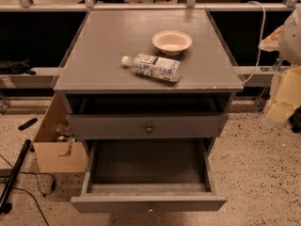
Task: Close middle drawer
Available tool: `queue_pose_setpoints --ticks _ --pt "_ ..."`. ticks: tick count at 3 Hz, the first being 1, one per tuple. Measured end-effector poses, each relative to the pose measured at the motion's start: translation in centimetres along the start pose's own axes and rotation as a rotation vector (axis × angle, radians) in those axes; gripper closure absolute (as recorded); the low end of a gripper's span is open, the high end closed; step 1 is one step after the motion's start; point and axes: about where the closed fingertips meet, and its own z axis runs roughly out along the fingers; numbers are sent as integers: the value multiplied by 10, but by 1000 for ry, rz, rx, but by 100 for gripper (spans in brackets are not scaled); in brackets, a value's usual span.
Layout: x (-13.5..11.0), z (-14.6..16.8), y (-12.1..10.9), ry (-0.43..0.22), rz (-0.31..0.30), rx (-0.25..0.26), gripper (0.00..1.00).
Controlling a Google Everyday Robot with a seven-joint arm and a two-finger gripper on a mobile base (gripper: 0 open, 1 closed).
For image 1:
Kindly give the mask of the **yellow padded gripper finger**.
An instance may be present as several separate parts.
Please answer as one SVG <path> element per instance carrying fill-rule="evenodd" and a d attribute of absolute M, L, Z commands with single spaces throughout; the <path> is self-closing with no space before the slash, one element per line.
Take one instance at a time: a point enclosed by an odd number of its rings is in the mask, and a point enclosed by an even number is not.
<path fill-rule="evenodd" d="M 270 99 L 263 110 L 267 126 L 283 124 L 301 106 L 301 66 L 293 65 L 272 78 Z"/>

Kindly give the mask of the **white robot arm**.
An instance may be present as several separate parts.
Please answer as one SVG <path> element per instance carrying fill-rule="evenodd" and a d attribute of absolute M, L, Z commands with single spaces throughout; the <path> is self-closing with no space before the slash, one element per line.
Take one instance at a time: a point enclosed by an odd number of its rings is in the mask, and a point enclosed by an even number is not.
<path fill-rule="evenodd" d="M 284 25 L 262 40 L 259 48 L 279 51 L 281 59 L 291 67 L 275 73 L 270 89 L 270 100 L 264 108 L 264 123 L 276 126 L 284 123 L 301 106 L 301 8 L 297 7 Z"/>

